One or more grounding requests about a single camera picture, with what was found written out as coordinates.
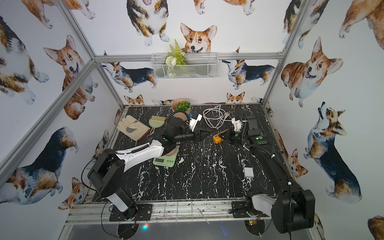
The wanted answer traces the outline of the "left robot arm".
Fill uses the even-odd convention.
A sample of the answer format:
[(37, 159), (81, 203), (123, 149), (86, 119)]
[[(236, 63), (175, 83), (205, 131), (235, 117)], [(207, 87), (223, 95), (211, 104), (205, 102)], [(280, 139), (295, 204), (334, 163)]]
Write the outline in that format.
[(139, 215), (139, 207), (133, 197), (121, 188), (120, 180), (125, 172), (145, 161), (161, 159), (175, 155), (180, 143), (187, 141), (200, 142), (209, 136), (211, 131), (197, 127), (203, 116), (191, 113), (187, 122), (170, 115), (166, 119), (164, 133), (150, 142), (127, 150), (105, 150), (88, 173), (88, 179), (95, 191), (104, 199), (108, 199), (124, 216), (131, 220)]

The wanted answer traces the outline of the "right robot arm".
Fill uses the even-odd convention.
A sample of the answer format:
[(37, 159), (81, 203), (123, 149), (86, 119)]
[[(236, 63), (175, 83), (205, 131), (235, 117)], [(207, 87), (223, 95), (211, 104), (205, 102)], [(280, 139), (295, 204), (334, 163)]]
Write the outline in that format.
[(248, 215), (260, 219), (263, 215), (272, 219), (281, 234), (310, 229), (315, 224), (315, 196), (304, 190), (291, 176), (277, 153), (267, 150), (268, 137), (263, 135), (254, 116), (241, 120), (241, 128), (233, 126), (217, 134), (231, 145), (242, 147), (254, 156), (271, 180), (275, 196), (265, 193), (248, 194), (244, 201), (233, 204), (231, 214), (235, 218)]

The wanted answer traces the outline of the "white USB charger adapter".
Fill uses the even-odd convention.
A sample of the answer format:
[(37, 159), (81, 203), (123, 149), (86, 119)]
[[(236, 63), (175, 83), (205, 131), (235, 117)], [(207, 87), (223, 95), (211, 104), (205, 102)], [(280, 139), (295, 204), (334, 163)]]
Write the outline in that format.
[(249, 167), (243, 168), (244, 178), (253, 179), (254, 178), (254, 169)]

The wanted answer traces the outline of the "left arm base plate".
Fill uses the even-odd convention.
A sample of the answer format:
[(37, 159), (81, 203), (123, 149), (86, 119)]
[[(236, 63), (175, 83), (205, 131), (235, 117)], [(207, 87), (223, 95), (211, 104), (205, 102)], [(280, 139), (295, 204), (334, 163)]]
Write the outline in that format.
[(151, 219), (152, 210), (152, 204), (138, 204), (125, 212), (121, 212), (117, 207), (113, 206), (109, 221), (149, 221)]

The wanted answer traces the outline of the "green electronic scale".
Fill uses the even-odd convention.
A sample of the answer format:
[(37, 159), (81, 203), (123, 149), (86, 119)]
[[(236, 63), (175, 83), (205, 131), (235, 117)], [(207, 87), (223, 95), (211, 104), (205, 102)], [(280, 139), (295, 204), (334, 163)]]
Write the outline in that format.
[(158, 158), (154, 158), (153, 164), (156, 166), (172, 168), (175, 165), (177, 155), (178, 152), (172, 156), (160, 156)]

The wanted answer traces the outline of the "orange power strip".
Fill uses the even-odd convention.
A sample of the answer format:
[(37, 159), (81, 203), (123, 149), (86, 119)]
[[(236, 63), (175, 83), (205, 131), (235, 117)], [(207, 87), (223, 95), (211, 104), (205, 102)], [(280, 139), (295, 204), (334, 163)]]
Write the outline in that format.
[(224, 140), (224, 139), (222, 138), (222, 136), (224, 136), (224, 133), (227, 132), (227, 131), (228, 131), (228, 129), (226, 129), (226, 130), (224, 130), (224, 131), (222, 131), (222, 132), (220, 132), (220, 133), (214, 135), (214, 136), (213, 136), (213, 141), (214, 141), (214, 143), (215, 143), (215, 144), (219, 144), (219, 143), (221, 143), (221, 142)]

